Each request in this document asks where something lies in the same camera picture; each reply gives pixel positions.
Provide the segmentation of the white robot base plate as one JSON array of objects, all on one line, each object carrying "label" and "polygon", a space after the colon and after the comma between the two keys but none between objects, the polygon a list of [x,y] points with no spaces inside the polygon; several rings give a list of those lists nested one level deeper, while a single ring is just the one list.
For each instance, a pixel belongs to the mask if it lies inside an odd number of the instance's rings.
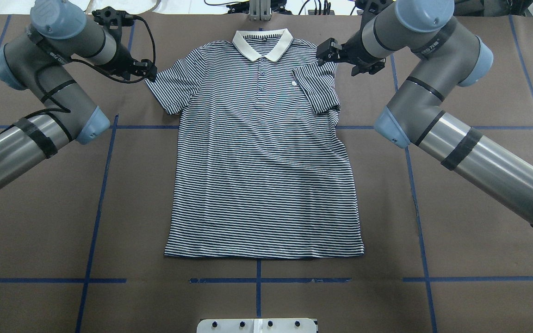
[{"label": "white robot base plate", "polygon": [[197,333],[317,333],[311,318],[242,318],[199,321]]}]

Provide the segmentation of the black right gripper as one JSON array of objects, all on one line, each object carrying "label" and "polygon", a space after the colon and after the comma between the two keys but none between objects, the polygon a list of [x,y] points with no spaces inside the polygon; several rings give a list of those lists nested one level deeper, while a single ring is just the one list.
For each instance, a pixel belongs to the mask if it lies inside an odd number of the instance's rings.
[{"label": "black right gripper", "polygon": [[358,74],[377,74],[385,68],[386,59],[372,56],[358,40],[351,39],[340,44],[338,40],[328,38],[316,49],[317,66],[327,63],[351,64],[351,76],[354,77]]}]

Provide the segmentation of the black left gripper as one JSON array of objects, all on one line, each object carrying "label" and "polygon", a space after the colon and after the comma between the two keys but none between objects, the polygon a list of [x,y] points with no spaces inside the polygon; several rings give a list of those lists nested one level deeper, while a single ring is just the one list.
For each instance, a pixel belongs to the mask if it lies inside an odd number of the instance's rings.
[{"label": "black left gripper", "polygon": [[150,59],[142,59],[141,61],[129,59],[122,68],[110,70],[109,75],[114,77],[113,80],[116,82],[123,84],[136,84],[143,80],[155,83],[157,66],[155,61]]}]

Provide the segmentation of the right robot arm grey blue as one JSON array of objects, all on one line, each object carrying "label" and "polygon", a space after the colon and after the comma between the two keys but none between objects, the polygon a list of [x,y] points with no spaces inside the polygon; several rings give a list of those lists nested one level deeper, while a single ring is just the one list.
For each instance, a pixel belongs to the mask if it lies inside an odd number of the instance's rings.
[{"label": "right robot arm grey blue", "polygon": [[351,75],[376,74],[387,57],[409,49],[419,63],[377,118],[374,129],[404,149],[413,144],[522,217],[533,228],[533,166],[442,108],[457,87],[489,72],[494,55],[453,16],[452,0],[390,1],[362,19],[347,42],[329,38],[316,59],[349,63]]}]

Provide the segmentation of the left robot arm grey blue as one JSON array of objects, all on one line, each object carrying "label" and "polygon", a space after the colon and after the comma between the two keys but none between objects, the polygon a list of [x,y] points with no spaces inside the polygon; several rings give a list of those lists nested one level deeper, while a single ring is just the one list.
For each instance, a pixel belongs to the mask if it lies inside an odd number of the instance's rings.
[{"label": "left robot arm grey blue", "polygon": [[110,6],[89,18],[68,0],[37,0],[23,34],[0,48],[0,80],[30,90],[43,104],[0,132],[0,189],[72,141],[93,141],[110,128],[100,106],[65,69],[82,63],[121,84],[155,81],[156,58],[137,60],[122,29],[143,21]]}]

